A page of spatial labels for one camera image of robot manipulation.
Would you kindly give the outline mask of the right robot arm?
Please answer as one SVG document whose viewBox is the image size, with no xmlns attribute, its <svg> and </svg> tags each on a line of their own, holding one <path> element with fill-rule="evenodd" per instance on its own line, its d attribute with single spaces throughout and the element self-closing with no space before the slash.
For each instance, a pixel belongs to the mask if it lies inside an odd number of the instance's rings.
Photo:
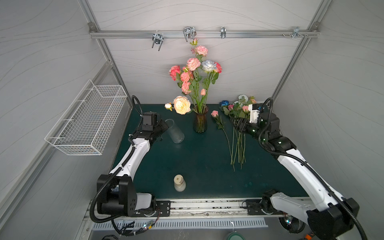
<svg viewBox="0 0 384 240">
<path fill-rule="evenodd" d="M 255 138 L 259 146 L 297 180 L 309 200 L 289 197 L 273 189 L 263 194 L 258 207 L 266 215 L 282 213 L 280 224 L 291 233 L 299 233 L 307 225 L 320 240 L 336 240 L 357 228 L 361 239 L 366 240 L 367 234 L 357 219 L 359 204 L 332 188 L 305 160 L 297 146 L 281 134 L 273 104 L 273 98 L 258 104 L 254 98 L 242 95 L 238 101 L 223 107 L 223 111 L 230 117 L 238 137 L 249 134 Z"/>
</svg>

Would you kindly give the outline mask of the pink carnation spray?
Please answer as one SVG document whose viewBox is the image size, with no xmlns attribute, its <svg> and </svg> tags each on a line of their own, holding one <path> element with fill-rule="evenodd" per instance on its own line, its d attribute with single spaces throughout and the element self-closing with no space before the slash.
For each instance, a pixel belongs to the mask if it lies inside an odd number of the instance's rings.
<svg viewBox="0 0 384 240">
<path fill-rule="evenodd" d="M 182 82 L 181 89 L 184 95 L 189 95 L 195 105 L 194 111 L 196 113 L 202 112 L 202 103 L 200 97 L 200 85 L 198 81 L 199 76 L 194 74 L 193 71 L 190 71 L 188 68 L 183 67 L 180 74 L 180 81 Z"/>
</svg>

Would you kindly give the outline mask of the pink ribbed glass vase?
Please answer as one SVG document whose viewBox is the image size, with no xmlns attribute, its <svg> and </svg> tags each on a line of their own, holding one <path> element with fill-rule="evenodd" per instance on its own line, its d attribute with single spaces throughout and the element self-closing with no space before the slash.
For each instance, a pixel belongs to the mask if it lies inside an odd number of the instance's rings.
<svg viewBox="0 0 384 240">
<path fill-rule="evenodd" d="M 194 119 L 193 129 L 196 133 L 201 134 L 207 130 L 207 128 L 208 128 L 208 123 L 207 123 L 208 109 L 209 108 L 206 105 L 203 105 L 201 111 L 198 111 L 197 107 L 195 107 L 193 109 L 193 111 L 196 114 L 195 119 Z"/>
</svg>

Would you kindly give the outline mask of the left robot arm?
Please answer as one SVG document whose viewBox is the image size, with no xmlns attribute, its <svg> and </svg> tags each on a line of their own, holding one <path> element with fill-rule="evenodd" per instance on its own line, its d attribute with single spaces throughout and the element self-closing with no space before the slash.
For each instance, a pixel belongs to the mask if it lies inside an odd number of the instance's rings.
<svg viewBox="0 0 384 240">
<path fill-rule="evenodd" d="M 132 217 L 136 212 L 156 212 L 156 197 L 138 193 L 134 185 L 135 174 L 154 142 L 168 130 L 168 125 L 155 112 L 144 112 L 136 96 L 132 96 L 134 109 L 140 121 L 129 136 L 130 147 L 115 168 L 97 180 L 97 193 L 90 205 L 90 218 L 94 223 L 105 223 L 119 217 Z"/>
</svg>

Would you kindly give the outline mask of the tall pink peony stem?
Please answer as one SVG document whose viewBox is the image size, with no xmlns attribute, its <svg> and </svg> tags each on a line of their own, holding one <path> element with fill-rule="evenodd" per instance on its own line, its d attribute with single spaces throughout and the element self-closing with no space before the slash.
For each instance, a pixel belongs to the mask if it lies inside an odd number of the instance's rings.
<svg viewBox="0 0 384 240">
<path fill-rule="evenodd" d="M 199 45 L 199 40 L 194 39 L 193 41 L 190 42 L 192 45 L 192 53 L 195 55 L 192 57 L 192 60 L 187 61 L 187 68 L 190 71 L 193 71 L 195 76 L 198 75 L 198 81 L 200 85 L 200 90 L 199 92 L 201 93 L 201 90 L 203 89 L 203 76 L 201 76 L 199 70 L 202 70 L 202 62 L 203 60 L 206 59 L 206 56 L 208 54 L 208 49 L 204 46 Z"/>
</svg>

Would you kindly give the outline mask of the pink bud stem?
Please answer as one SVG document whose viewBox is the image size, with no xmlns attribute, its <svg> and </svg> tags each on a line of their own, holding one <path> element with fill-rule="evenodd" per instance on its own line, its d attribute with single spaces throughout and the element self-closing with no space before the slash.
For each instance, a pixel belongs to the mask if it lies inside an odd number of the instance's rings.
<svg viewBox="0 0 384 240">
<path fill-rule="evenodd" d="M 207 90 L 202 89 L 200 95 L 201 95 L 200 104 L 201 104 L 201 113 L 202 113 L 206 108 Z"/>
</svg>

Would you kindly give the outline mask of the clear ribbed glass vase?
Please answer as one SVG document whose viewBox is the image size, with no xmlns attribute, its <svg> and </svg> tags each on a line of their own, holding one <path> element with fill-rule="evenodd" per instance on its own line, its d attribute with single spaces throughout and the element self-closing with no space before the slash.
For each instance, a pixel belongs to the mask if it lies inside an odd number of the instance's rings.
<svg viewBox="0 0 384 240">
<path fill-rule="evenodd" d="M 175 144 L 180 144 L 185 139 L 184 133 L 176 125 L 173 119 L 167 119 L 166 124 L 168 126 L 167 133 Z"/>
</svg>

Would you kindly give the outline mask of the large pink rose stem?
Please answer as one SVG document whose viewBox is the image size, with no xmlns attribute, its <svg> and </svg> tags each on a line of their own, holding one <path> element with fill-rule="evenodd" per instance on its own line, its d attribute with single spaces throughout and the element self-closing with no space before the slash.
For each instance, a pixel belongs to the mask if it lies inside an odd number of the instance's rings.
<svg viewBox="0 0 384 240">
<path fill-rule="evenodd" d="M 172 78 L 173 81 L 177 80 L 177 76 L 181 73 L 181 68 L 180 66 L 172 66 L 171 69 L 169 70 L 169 75 Z"/>
</svg>

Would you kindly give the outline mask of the medium pink rose stem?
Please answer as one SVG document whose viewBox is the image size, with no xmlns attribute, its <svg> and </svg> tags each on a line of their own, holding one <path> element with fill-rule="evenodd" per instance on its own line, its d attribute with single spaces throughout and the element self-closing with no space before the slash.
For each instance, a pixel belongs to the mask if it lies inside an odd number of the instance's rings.
<svg viewBox="0 0 384 240">
<path fill-rule="evenodd" d="M 228 137 L 228 134 L 227 134 L 227 132 L 226 132 L 225 124 L 224 124 L 224 122 L 223 122 L 223 120 L 222 120 L 222 117 L 221 117 L 221 115 L 219 114 L 219 112 L 216 111 L 216 110 L 213 110 L 213 111 L 211 112 L 211 116 L 212 116 L 213 120 L 216 122 L 218 129 L 219 129 L 219 130 L 222 130 L 223 133 L 224 133 L 224 135 L 225 135 L 225 137 L 226 137 L 226 141 L 227 141 L 228 149 L 229 149 L 229 153 L 230 153 L 230 159 L 231 159 L 231 160 L 230 160 L 230 164 L 231 164 L 233 170 L 235 171 L 234 157 L 233 157 L 233 149 L 232 149 L 231 141 L 230 141 L 230 139 L 229 139 L 229 137 Z"/>
</svg>

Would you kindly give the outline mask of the white blue rose stem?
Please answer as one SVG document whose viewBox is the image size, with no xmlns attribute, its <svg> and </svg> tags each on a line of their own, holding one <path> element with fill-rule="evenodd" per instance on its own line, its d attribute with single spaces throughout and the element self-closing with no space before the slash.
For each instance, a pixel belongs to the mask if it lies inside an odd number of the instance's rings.
<svg viewBox="0 0 384 240">
<path fill-rule="evenodd" d="M 216 83 L 217 79 L 217 64 L 214 63 L 213 61 L 204 61 L 202 62 L 202 69 L 205 73 L 207 73 L 207 77 L 203 80 L 203 89 L 201 90 L 201 103 L 205 107 L 206 101 L 207 101 L 207 94 L 208 94 L 208 89 L 210 85 Z"/>
</svg>

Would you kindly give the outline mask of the tall peach peony stem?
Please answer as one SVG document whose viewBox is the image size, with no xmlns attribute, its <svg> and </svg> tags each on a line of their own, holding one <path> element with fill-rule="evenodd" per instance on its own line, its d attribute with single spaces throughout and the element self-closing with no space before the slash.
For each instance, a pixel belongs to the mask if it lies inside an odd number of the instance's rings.
<svg viewBox="0 0 384 240">
<path fill-rule="evenodd" d="M 172 103 L 166 103 L 164 107 L 166 110 L 175 111 L 179 115 L 186 115 L 195 111 L 190 100 L 183 96 L 176 97 Z"/>
</svg>

